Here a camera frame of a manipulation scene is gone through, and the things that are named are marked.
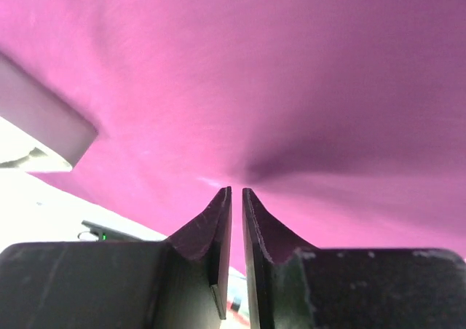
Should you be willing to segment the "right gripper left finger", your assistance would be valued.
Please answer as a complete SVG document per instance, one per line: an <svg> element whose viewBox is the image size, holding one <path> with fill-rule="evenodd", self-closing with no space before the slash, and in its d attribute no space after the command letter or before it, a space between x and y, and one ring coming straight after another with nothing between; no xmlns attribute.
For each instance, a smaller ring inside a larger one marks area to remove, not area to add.
<svg viewBox="0 0 466 329"><path fill-rule="evenodd" d="M218 328L232 190L160 242L29 242L1 253L3 328Z"/></svg>

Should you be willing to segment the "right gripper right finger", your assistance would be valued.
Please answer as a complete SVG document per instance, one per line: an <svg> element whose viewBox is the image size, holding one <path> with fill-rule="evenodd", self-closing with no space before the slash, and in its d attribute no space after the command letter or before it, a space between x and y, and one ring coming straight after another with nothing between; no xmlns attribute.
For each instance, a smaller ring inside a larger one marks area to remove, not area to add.
<svg viewBox="0 0 466 329"><path fill-rule="evenodd" d="M465 262L437 248L318 248L242 192L252 328L463 328Z"/></svg>

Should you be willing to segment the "purple cloth mat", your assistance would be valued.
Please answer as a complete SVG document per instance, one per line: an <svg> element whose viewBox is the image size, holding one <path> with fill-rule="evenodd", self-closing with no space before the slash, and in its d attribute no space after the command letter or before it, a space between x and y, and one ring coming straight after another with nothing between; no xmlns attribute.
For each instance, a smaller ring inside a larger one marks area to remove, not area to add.
<svg viewBox="0 0 466 329"><path fill-rule="evenodd" d="M321 247L465 254L465 0L1 0L99 137L39 180L168 235L252 188Z"/></svg>

